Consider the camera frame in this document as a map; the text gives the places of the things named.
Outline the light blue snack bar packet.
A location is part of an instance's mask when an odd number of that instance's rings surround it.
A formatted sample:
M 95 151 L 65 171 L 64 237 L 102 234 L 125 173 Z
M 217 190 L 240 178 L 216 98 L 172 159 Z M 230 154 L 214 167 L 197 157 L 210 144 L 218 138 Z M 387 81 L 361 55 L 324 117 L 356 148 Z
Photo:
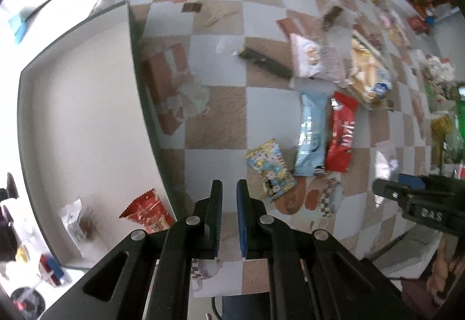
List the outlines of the light blue snack bar packet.
M 305 90 L 301 94 L 302 117 L 294 173 L 317 176 L 325 173 L 326 104 L 328 95 Z

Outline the clear wrapped grey stick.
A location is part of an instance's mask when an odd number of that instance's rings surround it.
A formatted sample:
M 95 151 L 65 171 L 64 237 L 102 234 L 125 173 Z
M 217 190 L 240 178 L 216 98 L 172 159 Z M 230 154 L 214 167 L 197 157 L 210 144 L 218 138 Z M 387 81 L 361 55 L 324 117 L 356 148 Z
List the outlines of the clear wrapped grey stick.
M 292 58 L 289 42 L 269 38 L 221 36 L 214 51 L 239 57 L 247 64 L 266 71 L 281 79 L 292 77 Z

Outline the red snack bar packet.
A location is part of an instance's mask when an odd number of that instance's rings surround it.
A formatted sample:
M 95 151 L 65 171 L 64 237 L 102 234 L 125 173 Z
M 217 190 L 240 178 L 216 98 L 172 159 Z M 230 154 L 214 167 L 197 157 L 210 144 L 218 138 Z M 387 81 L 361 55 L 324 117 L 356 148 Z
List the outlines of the red snack bar packet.
M 345 173 L 352 159 L 358 102 L 346 94 L 335 91 L 331 98 L 331 106 L 332 136 L 325 157 L 325 169 Z

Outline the pink crackers packet upper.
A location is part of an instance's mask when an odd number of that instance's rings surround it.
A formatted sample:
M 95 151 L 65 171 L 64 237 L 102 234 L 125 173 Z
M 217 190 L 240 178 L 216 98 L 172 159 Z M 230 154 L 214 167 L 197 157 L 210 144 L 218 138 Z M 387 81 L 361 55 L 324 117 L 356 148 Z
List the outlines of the pink crackers packet upper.
M 345 68 L 334 48 L 297 34 L 290 35 L 290 43 L 295 77 L 344 83 Z

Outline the pile of assorted snacks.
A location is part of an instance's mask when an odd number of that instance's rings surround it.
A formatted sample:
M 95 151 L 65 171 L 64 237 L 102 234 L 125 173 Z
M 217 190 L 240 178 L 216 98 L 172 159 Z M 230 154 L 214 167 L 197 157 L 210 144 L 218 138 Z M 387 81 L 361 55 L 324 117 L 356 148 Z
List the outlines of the pile of assorted snacks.
M 379 52 L 390 41 L 399 51 L 412 47 L 406 27 L 390 0 L 353 0 L 359 15 L 355 28 Z

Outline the clear packet dark jerky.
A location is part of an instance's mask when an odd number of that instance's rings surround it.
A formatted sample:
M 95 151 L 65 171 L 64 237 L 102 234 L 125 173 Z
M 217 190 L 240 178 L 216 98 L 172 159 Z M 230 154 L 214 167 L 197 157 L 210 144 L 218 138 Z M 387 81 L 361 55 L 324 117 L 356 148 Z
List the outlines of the clear packet dark jerky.
M 322 17 L 321 27 L 323 30 L 330 29 L 337 18 L 344 12 L 344 9 L 341 6 L 332 6 Z

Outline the white cardboard box tray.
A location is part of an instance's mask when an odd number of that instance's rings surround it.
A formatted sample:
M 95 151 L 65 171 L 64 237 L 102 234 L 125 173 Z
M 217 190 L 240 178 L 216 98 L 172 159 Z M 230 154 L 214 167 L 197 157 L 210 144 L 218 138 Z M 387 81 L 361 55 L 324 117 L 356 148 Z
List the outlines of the white cardboard box tray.
M 155 189 L 174 218 L 186 215 L 158 135 L 125 1 L 75 25 L 21 72 L 17 136 L 25 189 L 62 266 L 89 269 L 135 230 L 119 215 L 147 190 Z M 78 198 L 92 239 L 75 244 L 58 212 Z

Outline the red gold candy packet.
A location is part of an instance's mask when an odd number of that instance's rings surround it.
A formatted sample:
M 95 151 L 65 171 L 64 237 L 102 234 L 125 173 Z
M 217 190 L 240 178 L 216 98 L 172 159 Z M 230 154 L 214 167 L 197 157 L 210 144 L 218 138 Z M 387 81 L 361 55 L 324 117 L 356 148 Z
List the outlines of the red gold candy packet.
M 155 189 L 146 191 L 135 198 L 119 215 L 119 218 L 142 226 L 149 234 L 168 230 L 175 223 Z

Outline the yellow white chips bag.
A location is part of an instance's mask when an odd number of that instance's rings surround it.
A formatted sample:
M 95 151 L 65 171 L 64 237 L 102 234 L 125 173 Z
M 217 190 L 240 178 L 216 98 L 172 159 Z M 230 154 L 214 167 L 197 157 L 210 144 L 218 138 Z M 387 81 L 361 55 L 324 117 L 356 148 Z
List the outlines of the yellow white chips bag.
M 397 79 L 396 72 L 357 30 L 352 32 L 351 44 L 349 92 L 368 110 L 391 109 L 393 103 L 389 95 Z

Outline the small clear nut packet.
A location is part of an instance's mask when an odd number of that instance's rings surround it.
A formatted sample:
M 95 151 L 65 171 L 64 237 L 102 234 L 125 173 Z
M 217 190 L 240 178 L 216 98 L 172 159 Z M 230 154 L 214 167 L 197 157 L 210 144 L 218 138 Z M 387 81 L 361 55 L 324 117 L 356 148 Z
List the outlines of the small clear nut packet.
M 91 221 L 84 211 L 81 198 L 59 210 L 58 215 L 67 234 L 75 244 L 87 243 L 92 239 Z

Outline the dark purple clothing item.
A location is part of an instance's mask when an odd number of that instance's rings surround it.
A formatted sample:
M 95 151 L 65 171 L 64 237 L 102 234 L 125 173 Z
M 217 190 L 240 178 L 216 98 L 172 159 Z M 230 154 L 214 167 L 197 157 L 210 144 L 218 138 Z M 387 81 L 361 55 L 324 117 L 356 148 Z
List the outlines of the dark purple clothing item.
M 6 187 L 1 188 L 0 260 L 2 263 L 14 261 L 17 250 L 21 246 L 21 242 L 14 230 L 12 216 L 6 205 L 3 204 L 6 200 L 17 199 L 18 197 L 14 177 L 8 172 L 6 176 Z

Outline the yellow floral candy packet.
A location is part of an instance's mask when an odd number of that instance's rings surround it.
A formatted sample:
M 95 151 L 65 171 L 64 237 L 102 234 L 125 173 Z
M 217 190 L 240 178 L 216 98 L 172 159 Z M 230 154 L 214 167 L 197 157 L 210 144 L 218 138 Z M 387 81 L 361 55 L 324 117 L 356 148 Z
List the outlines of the yellow floral candy packet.
M 249 152 L 246 160 L 262 177 L 263 188 L 270 202 L 296 186 L 296 179 L 287 168 L 280 146 L 274 138 Z

